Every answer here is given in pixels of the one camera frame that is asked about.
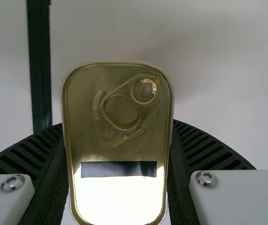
white wall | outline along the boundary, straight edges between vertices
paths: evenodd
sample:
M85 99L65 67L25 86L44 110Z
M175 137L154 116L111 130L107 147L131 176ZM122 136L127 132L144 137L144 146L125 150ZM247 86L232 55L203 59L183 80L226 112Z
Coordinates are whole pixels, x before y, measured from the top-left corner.
M32 134L27 17L23 0L0 0L0 152Z
M268 0L56 0L51 55L54 124L70 68L147 61L173 83L175 119L268 169Z

gold metal lid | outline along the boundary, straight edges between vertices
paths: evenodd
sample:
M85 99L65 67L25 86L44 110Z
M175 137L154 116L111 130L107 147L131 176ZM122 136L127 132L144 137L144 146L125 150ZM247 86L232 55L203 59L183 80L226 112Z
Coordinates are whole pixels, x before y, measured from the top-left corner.
M159 224L173 110L165 75L142 62L82 64L64 80L61 108L75 220Z

black grille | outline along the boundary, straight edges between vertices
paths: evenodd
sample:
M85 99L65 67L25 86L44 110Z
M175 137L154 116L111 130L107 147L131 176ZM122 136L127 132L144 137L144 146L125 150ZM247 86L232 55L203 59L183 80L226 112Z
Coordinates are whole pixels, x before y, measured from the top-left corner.
M28 174L37 190L61 140L58 124L12 145L0 153L0 174Z

black rectangular label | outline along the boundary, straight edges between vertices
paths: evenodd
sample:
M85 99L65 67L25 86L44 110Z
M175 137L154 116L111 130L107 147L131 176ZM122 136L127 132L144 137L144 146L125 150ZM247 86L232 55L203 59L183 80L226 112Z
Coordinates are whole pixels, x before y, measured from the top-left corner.
M85 177L157 177L156 161L81 162L81 178Z

slotted vent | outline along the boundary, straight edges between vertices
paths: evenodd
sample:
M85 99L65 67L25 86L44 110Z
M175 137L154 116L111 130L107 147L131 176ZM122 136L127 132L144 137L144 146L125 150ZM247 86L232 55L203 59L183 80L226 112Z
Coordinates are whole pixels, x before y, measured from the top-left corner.
M173 129L182 143L187 176L197 170L255 169L230 147L193 126L174 120Z
M0 174L23 173L38 188L55 146L62 140L62 126L55 125L38 135L31 135L0 153Z

